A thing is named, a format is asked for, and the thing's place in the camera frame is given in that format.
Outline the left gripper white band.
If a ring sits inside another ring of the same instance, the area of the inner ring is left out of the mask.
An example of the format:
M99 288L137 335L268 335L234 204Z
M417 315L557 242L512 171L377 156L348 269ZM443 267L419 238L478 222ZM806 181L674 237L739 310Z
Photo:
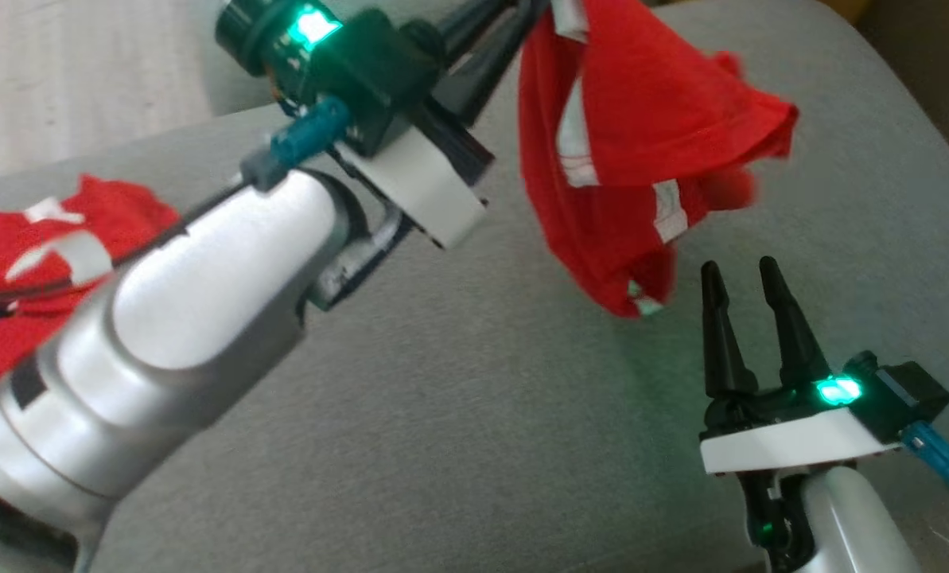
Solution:
M488 208L476 188L495 156L467 127L548 7L550 1L464 1L435 25L449 66L434 90L437 101L369 158L336 143L348 166L442 249L462 244L484 220Z

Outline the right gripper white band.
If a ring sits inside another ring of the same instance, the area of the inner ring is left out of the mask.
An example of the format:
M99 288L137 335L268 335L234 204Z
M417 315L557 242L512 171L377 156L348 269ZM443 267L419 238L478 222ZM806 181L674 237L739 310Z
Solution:
M833 376L810 324L784 279L775 258L762 257L759 272L766 304L775 315L780 350L780 383L801 389L815 385L815 406L828 409L769 427L747 429L700 443L708 474L779 470L842 462L900 447L896 439L881 442L851 410L869 396L854 378ZM701 267L704 371L706 395L719 399L754 395L755 375L745 366L729 319L729 295L717 262Z

